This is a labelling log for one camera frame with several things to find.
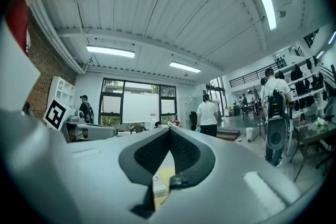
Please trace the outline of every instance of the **red sleeve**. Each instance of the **red sleeve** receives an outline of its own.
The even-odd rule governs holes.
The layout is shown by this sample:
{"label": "red sleeve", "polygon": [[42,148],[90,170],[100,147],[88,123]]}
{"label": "red sleeve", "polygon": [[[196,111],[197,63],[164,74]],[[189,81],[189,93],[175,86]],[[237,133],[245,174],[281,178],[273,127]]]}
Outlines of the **red sleeve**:
{"label": "red sleeve", "polygon": [[27,28],[28,28],[28,6],[25,0],[13,0],[7,13],[6,22],[10,32],[14,36],[16,42],[26,55],[27,48]]}

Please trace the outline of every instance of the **white cabinet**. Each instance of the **white cabinet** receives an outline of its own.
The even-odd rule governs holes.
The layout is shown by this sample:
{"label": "white cabinet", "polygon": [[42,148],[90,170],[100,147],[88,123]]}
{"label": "white cabinet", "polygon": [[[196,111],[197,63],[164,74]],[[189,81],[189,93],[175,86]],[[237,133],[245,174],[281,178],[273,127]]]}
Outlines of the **white cabinet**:
{"label": "white cabinet", "polygon": [[49,90],[48,105],[54,97],[57,97],[64,104],[72,107],[74,105],[75,90],[75,86],[71,85],[61,77],[54,76]]}

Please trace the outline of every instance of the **yellow object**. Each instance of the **yellow object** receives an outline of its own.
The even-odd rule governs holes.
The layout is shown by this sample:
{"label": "yellow object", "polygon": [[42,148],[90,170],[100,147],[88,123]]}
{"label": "yellow object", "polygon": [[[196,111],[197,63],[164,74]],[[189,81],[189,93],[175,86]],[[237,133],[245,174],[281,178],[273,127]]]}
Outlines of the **yellow object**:
{"label": "yellow object", "polygon": [[167,192],[154,196],[155,211],[157,211],[160,208],[162,203],[169,196],[169,180],[172,176],[175,175],[175,167],[160,168],[159,174],[160,174],[161,180],[163,181],[163,184],[165,184],[167,187]]}

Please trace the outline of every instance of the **hair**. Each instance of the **hair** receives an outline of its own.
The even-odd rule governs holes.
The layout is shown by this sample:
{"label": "hair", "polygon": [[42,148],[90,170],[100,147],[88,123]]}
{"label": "hair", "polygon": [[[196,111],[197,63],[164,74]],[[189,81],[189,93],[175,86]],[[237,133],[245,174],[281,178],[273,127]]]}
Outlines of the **hair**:
{"label": "hair", "polygon": [[209,100],[209,94],[205,93],[205,94],[203,95],[203,102],[206,102],[206,101],[208,101],[208,100]]}
{"label": "hair", "polygon": [[269,76],[274,76],[274,71],[271,68],[265,70],[265,77],[268,78]]}

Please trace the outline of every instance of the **balcony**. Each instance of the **balcony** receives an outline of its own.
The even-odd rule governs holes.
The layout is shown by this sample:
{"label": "balcony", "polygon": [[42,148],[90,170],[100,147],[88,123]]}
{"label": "balcony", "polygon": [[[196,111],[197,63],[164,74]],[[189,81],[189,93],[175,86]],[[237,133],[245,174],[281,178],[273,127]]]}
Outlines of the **balcony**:
{"label": "balcony", "polygon": [[233,87],[236,87],[236,86],[240,86],[240,85],[243,85],[243,84],[247,84],[251,81],[255,81],[255,80],[260,80],[262,77],[265,76],[265,70],[267,68],[272,68],[275,71],[277,71],[278,69],[281,69],[283,67],[286,67],[287,64],[285,62],[285,60],[280,60],[280,61],[277,61],[269,66],[266,66],[266,67],[263,67],[261,69],[258,69],[257,71],[254,71],[252,73],[249,73],[249,74],[246,74],[242,77],[239,77],[239,78],[236,78],[236,79],[233,79],[233,80],[230,80],[230,86],[231,88]]}

